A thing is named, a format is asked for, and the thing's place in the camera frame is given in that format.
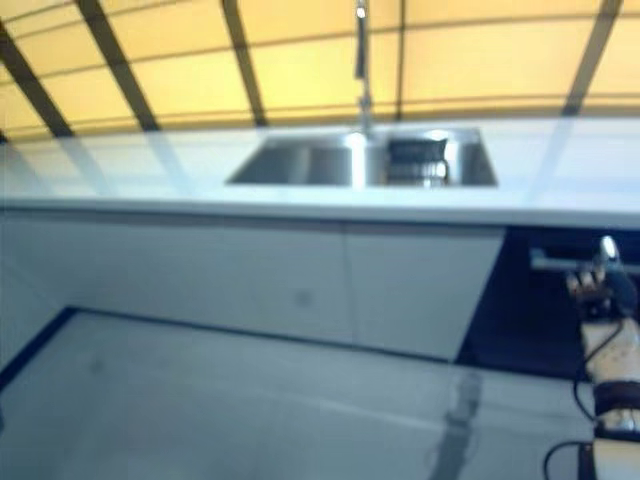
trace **black cable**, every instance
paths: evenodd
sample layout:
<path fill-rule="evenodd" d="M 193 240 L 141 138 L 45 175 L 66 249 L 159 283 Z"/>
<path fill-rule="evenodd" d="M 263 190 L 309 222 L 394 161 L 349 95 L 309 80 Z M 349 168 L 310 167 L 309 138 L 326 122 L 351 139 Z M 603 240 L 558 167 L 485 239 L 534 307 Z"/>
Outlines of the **black cable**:
<path fill-rule="evenodd" d="M 576 371 L 575 376 L 573 377 L 573 399 L 576 401 L 578 408 L 584 413 L 584 416 L 587 417 L 591 422 L 595 422 L 596 417 L 592 415 L 587 407 L 584 406 L 582 400 L 580 400 L 580 396 L 578 395 L 578 386 L 580 385 L 580 379 L 582 378 L 582 373 L 585 371 L 587 365 L 593 358 L 600 353 L 611 341 L 618 336 L 618 334 L 624 328 L 624 321 L 620 320 L 618 322 L 617 328 L 613 331 L 611 335 L 609 335 L 597 348 L 595 348 L 587 357 L 582 361 L 580 367 Z"/>
<path fill-rule="evenodd" d="M 582 447 L 590 445 L 589 442 L 581 442 L 579 440 L 569 440 L 566 442 L 560 442 L 551 447 L 547 454 L 544 456 L 544 462 L 542 463 L 542 474 L 544 475 L 544 480 L 551 480 L 549 476 L 549 462 L 551 461 L 551 457 L 558 451 L 565 447 Z"/>

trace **faucet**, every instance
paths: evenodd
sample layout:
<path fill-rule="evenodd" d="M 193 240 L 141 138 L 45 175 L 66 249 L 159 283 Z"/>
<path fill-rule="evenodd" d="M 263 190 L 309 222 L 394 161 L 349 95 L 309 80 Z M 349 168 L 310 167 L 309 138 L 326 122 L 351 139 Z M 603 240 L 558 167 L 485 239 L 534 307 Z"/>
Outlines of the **faucet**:
<path fill-rule="evenodd" d="M 362 96 L 360 105 L 360 130 L 365 137 L 371 135 L 371 89 L 369 84 L 369 42 L 367 38 L 367 16 L 369 9 L 367 0 L 356 0 L 356 23 L 358 26 L 358 47 L 356 53 L 356 75 L 362 79 Z"/>

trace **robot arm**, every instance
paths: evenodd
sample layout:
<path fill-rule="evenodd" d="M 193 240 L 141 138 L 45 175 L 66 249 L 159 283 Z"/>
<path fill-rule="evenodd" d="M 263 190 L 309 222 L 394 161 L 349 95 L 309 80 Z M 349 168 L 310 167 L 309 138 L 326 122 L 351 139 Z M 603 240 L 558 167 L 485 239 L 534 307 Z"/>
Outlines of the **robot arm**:
<path fill-rule="evenodd" d="M 592 268 L 567 275 L 581 320 L 585 368 L 593 383 L 591 449 L 597 480 L 640 478 L 640 327 L 638 295 L 611 237 L 601 241 Z"/>

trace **white countertop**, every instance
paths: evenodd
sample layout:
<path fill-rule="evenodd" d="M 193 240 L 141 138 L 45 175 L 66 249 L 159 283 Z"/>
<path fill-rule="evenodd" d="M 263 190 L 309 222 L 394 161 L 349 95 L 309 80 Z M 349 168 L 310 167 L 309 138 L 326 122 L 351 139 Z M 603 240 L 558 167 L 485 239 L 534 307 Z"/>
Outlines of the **white countertop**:
<path fill-rule="evenodd" d="M 640 228 L 640 119 L 466 120 L 497 188 L 237 186 L 225 182 L 269 134 L 348 126 L 157 132 L 5 147 L 7 209 L 82 209 L 469 224 Z"/>

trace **sink basin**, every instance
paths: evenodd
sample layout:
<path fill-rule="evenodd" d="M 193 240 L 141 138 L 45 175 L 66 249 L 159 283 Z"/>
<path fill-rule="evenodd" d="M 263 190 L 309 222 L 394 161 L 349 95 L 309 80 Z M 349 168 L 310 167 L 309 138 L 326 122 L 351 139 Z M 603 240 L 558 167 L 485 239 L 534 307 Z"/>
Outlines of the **sink basin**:
<path fill-rule="evenodd" d="M 359 133 L 268 138 L 231 184 L 495 186 L 475 129 L 423 130 L 365 138 Z"/>

